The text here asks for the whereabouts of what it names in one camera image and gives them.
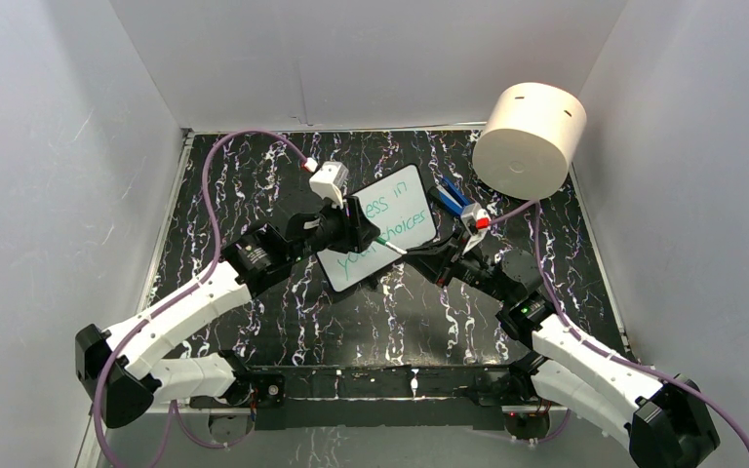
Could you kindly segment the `white marker pen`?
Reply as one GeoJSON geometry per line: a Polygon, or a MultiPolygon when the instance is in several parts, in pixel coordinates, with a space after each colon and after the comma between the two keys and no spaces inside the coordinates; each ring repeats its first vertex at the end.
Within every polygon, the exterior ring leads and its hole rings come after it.
{"type": "Polygon", "coordinates": [[[396,245],[390,243],[389,241],[386,241],[382,238],[376,238],[375,241],[384,246],[385,248],[389,249],[390,251],[394,252],[395,254],[398,254],[400,256],[406,255],[408,252],[402,248],[397,247],[396,245]]]}

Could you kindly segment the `white whiteboard black frame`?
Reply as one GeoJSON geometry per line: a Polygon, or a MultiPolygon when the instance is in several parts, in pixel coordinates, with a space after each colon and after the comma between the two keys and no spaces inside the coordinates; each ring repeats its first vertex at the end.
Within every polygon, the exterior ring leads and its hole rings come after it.
{"type": "MultiPolygon", "coordinates": [[[[418,166],[408,164],[353,193],[363,214],[380,230],[380,237],[409,250],[432,241],[437,235],[418,166]]],[[[374,242],[362,253],[317,253],[331,288],[343,292],[400,256],[374,242]]]]}

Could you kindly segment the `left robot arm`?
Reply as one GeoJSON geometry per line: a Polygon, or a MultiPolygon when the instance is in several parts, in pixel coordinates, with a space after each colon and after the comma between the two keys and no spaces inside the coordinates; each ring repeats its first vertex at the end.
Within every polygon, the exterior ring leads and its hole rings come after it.
{"type": "Polygon", "coordinates": [[[287,281],[298,262],[323,250],[361,253],[379,234],[354,196],[340,208],[326,203],[318,213],[295,214],[285,234],[257,222],[182,289],[106,330],[86,326],[75,336],[76,372],[98,421],[120,428],[153,404],[198,397],[233,407],[281,406],[284,376],[252,370],[234,351],[194,359],[167,355],[223,314],[287,281]]]}

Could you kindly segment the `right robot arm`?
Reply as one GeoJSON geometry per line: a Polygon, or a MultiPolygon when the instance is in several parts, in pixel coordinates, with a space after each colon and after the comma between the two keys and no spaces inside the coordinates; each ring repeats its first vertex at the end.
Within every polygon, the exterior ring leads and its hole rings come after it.
{"type": "Polygon", "coordinates": [[[403,259],[443,288],[459,281],[498,300],[501,328],[529,353],[510,367],[524,404],[558,403],[617,440],[638,467],[696,467],[721,441],[697,385],[666,382],[622,365],[619,354],[562,320],[530,253],[492,262],[452,236],[410,249],[403,259]]]}

